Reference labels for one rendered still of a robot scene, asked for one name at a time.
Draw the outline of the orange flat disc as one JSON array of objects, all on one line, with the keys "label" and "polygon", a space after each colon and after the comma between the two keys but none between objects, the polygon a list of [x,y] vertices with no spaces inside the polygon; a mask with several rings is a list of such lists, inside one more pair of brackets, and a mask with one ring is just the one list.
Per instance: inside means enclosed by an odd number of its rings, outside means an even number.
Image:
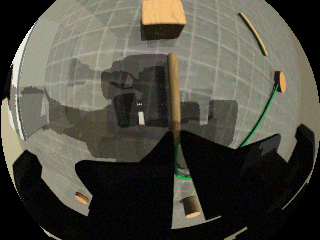
[{"label": "orange flat disc", "polygon": [[79,192],[76,192],[76,199],[81,201],[81,203],[84,203],[84,204],[88,204],[89,203],[89,200],[87,199],[87,197],[85,197],[84,195],[81,195],[81,193]]}]

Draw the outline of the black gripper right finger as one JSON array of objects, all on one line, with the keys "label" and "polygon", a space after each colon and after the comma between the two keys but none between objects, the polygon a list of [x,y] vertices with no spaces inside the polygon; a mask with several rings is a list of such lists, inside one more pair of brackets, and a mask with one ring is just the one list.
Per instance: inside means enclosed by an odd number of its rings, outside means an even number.
[{"label": "black gripper right finger", "polygon": [[235,192],[245,171],[279,149],[281,135],[255,141],[240,148],[229,148],[181,129],[180,145],[192,183],[199,196],[204,219],[221,216],[219,209]]}]

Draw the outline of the thin tan wooden stick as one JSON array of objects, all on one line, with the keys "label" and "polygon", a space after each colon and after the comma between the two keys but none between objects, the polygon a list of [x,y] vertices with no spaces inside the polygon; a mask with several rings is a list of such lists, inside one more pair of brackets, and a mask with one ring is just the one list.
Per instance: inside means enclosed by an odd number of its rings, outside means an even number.
[{"label": "thin tan wooden stick", "polygon": [[268,53],[267,53],[267,51],[265,51],[264,45],[263,45],[263,43],[261,43],[261,39],[260,39],[259,35],[257,35],[257,32],[255,31],[255,29],[253,29],[252,24],[249,23],[247,17],[245,17],[243,15],[243,12],[240,12],[239,15],[241,17],[243,17],[245,23],[247,23],[247,25],[248,25],[248,28],[251,29],[251,31],[253,32],[253,35],[255,35],[257,43],[259,43],[259,45],[260,45],[261,51],[263,51],[265,56],[268,56]]}]

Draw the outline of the tan round wooden button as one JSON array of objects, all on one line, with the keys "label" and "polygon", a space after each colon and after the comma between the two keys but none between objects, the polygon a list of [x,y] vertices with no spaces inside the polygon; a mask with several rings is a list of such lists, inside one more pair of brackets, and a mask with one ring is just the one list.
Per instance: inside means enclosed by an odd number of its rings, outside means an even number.
[{"label": "tan round wooden button", "polygon": [[284,75],[283,72],[277,72],[275,73],[275,84],[279,84],[279,87],[277,87],[277,91],[279,91],[280,93],[285,92],[285,79],[284,79]]}]

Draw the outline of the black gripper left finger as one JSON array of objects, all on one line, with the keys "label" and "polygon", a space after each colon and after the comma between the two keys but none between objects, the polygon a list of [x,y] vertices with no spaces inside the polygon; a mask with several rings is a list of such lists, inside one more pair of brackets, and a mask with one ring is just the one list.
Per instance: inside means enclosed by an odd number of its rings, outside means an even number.
[{"label": "black gripper left finger", "polygon": [[173,217],[175,149],[171,131],[139,163],[81,160],[75,171],[85,188],[97,195],[129,200],[159,200],[164,220]]}]

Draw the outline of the brown wooden block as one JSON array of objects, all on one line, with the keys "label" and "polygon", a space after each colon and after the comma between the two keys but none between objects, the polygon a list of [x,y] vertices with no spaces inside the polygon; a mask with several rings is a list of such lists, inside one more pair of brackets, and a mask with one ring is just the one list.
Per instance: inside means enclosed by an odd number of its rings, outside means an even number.
[{"label": "brown wooden block", "polygon": [[141,3],[145,39],[179,37],[187,25],[181,0],[148,0]]}]

